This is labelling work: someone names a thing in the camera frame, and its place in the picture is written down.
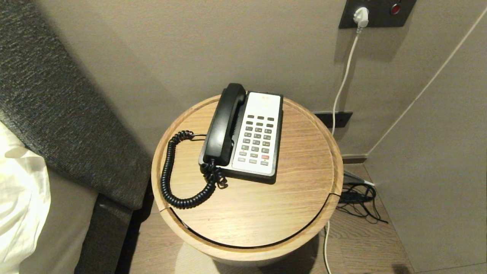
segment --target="wooden tabletop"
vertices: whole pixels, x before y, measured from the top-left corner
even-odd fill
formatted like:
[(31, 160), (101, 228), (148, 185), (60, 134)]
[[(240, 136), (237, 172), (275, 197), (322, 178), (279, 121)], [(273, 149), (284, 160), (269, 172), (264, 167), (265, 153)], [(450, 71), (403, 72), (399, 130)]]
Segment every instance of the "wooden tabletop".
[[(228, 177), (226, 189), (217, 189), (206, 202), (186, 210), (170, 208), (162, 198), (160, 175), (168, 140), (181, 130), (206, 133), (218, 99), (219, 96), (212, 97), (187, 110), (161, 138), (154, 155), (152, 187), (164, 220), (179, 236), (184, 234), (183, 239), (189, 236), (190, 244), (196, 239), (230, 250), (248, 247), (265, 250), (294, 241), (298, 236), (312, 238), (337, 204), (336, 196), (331, 196), (326, 204), (325, 201), (330, 193), (340, 193), (343, 166), (328, 129), (311, 112), (288, 99), (283, 104), (275, 184)], [(198, 166), (202, 140), (183, 141), (176, 148), (170, 185), (177, 197), (191, 197), (205, 185)]]

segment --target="red button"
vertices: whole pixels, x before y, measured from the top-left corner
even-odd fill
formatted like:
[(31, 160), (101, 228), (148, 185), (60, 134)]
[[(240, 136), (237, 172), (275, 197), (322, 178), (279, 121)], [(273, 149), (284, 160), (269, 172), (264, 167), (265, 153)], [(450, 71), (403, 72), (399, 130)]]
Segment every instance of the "red button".
[(391, 14), (396, 15), (401, 10), (401, 4), (394, 4), (391, 8)]

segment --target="white plug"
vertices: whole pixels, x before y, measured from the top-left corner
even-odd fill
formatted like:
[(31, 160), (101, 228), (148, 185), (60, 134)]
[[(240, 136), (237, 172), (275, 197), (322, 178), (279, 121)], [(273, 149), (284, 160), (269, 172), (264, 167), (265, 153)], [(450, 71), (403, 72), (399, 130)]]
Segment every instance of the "white plug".
[(362, 29), (369, 23), (369, 10), (366, 7), (357, 9), (354, 13), (354, 22), (357, 23), (357, 33), (361, 33)]

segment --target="beige wall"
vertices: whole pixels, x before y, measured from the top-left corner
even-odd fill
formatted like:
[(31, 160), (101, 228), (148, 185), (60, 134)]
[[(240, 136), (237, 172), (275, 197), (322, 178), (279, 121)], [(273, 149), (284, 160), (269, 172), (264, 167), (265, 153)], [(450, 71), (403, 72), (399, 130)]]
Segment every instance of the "beige wall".
[(487, 273), (486, 73), (484, 15), (365, 163), (416, 273)]
[[(37, 2), (150, 152), (171, 121), (229, 82), (330, 111), (354, 36), (337, 28), (345, 0)], [(484, 5), (418, 1), (405, 27), (364, 31), (340, 104), (354, 111), (337, 130), (343, 154), (368, 153)]]

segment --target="white cable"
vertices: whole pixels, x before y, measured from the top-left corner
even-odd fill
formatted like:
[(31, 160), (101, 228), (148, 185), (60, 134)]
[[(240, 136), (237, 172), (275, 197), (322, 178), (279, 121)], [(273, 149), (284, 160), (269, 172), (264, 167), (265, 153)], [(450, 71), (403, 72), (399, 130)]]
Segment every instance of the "white cable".
[[(362, 33), (362, 30), (367, 26), (369, 23), (368, 19), (369, 10), (367, 8), (359, 8), (355, 11), (354, 14), (354, 21), (357, 23), (357, 35), (355, 35), (354, 43), (352, 44), (352, 48), (350, 49), (350, 54), (348, 55), (347, 61), (347, 68), (345, 69), (345, 75), (343, 76), (343, 81), (341, 82), (340, 89), (338, 90), (337, 96), (335, 97), (335, 102), (333, 103), (333, 126), (332, 126), (332, 136), (335, 134), (335, 112), (337, 110), (337, 102), (338, 98), (340, 98), (341, 91), (343, 90), (343, 86), (347, 81), (348, 71), (350, 70), (350, 62), (352, 61), (352, 56), (354, 54), (355, 46), (357, 45), (358, 36)], [(330, 270), (330, 266), (328, 265), (328, 256), (326, 255), (326, 246), (328, 244), (328, 235), (330, 234), (330, 220), (326, 223), (326, 230), (325, 230), (325, 241), (323, 242), (323, 259), (325, 261), (325, 267), (328, 274), (332, 274)]]
[(347, 81), (348, 71), (350, 70), (350, 62), (352, 61), (352, 55), (354, 54), (355, 46), (357, 45), (357, 41), (358, 41), (358, 36), (359, 35), (360, 35), (360, 33), (357, 30), (357, 35), (355, 36), (354, 44), (352, 45), (352, 49), (350, 50), (350, 55), (348, 56), (347, 68), (345, 69), (345, 75), (343, 76), (343, 81), (341, 82), (340, 89), (338, 90), (337, 96), (335, 97), (335, 102), (333, 103), (333, 112), (332, 112), (333, 126), (332, 126), (332, 135), (335, 134), (335, 111), (337, 110), (338, 98), (340, 98), (340, 94), (341, 94), (341, 91), (343, 90), (343, 86), (345, 85), (345, 82)]
[(330, 270), (330, 266), (328, 265), (328, 257), (326, 256), (326, 243), (328, 242), (328, 234), (330, 233), (330, 221), (326, 223), (326, 229), (325, 229), (325, 242), (323, 243), (323, 258), (325, 260), (325, 267), (326, 271), (328, 271), (328, 274), (332, 274)]

